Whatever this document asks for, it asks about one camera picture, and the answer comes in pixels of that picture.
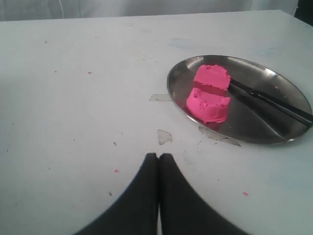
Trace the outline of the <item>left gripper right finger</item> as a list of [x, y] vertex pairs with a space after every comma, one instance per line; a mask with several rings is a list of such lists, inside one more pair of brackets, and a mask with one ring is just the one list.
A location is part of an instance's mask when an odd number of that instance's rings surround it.
[[158, 161], [158, 186], [163, 235], [246, 235], [218, 214], [190, 186], [174, 157]]

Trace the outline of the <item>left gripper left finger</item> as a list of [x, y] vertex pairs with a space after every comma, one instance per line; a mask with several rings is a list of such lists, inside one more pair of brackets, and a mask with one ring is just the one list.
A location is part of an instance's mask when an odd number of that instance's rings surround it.
[[78, 235], [156, 235], [158, 158], [148, 153], [122, 195]]

